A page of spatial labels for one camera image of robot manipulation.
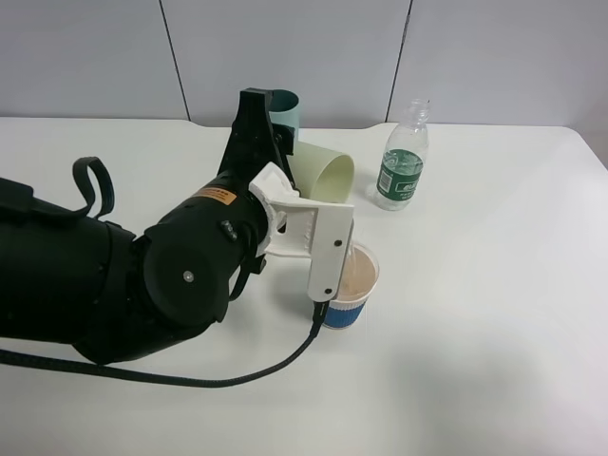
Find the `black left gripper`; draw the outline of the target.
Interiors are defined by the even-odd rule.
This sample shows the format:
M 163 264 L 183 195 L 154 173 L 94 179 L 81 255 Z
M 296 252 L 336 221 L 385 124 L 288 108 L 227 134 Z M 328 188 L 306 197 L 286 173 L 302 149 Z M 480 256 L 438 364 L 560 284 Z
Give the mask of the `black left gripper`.
M 232 240 L 242 240 L 244 254 L 240 270 L 260 274 L 265 255 L 259 251 L 269 232 L 269 221 L 261 198 L 254 196 L 250 183 L 269 163 L 285 173 L 289 187 L 294 178 L 287 158 L 294 153 L 295 130 L 287 125 L 272 126 L 269 106 L 273 91 L 247 88 L 239 92 L 237 115 L 220 161 L 218 175 L 195 193 L 197 198 L 222 206 L 219 226 Z

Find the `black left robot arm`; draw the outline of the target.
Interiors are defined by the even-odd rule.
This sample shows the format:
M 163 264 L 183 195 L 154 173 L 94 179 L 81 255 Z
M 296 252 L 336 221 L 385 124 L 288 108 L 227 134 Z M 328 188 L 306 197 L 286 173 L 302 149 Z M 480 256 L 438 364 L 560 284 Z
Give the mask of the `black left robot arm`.
M 3 180 L 1 334 L 67 344 L 107 365 L 162 351 L 222 321 L 265 264 L 258 247 L 269 221 L 249 184 L 268 163 L 287 170 L 293 152 L 293 131 L 270 119 L 273 97 L 241 91 L 217 176 L 141 236 L 107 220 L 114 189 L 98 158 L 73 164 L 86 203 L 78 210 Z

